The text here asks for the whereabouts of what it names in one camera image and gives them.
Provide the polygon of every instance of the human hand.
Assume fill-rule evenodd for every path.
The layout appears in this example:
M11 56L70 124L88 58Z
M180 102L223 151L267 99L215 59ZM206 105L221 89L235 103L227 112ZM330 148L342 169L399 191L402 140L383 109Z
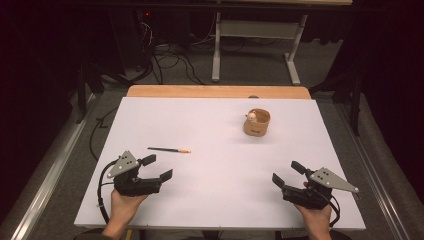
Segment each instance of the human hand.
M147 197L148 195L135 197L121 196L121 194L114 189L111 193L112 210L110 220L102 234L112 239L120 239L125 228L134 218L141 202Z
M306 231L311 240L328 240L330 236L330 217L331 207L325 206L321 210L308 209L303 206L294 204L294 206L302 214Z

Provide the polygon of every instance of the forearm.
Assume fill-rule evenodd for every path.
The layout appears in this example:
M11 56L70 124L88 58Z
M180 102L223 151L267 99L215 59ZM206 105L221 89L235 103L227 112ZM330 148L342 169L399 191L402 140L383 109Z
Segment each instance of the forearm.
M109 223L106 225L106 228L103 230L102 235L110 237L113 240L119 240L124 233L127 224L110 219Z
M331 240L328 224L319 224L318 221L305 221L305 228L310 240Z

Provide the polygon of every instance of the dark background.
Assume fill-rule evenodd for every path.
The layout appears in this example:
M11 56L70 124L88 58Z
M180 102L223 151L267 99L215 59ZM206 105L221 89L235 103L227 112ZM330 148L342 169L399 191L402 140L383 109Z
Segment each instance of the dark background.
M354 1L364 8L386 8L383 3ZM311 14L302 41L319 38L325 44L347 38L330 78L349 69L366 50L363 92L388 146L423 201L422 5L391 2L387 14L362 18ZM80 63L95 59L119 71L119 60L105 11L71 11L51 0L8 0L0 10L2 222L72 110L68 99L76 89ZM189 33L205 36L212 18L211 12L152 13L158 32L186 47ZM89 24L93 22L100 27Z

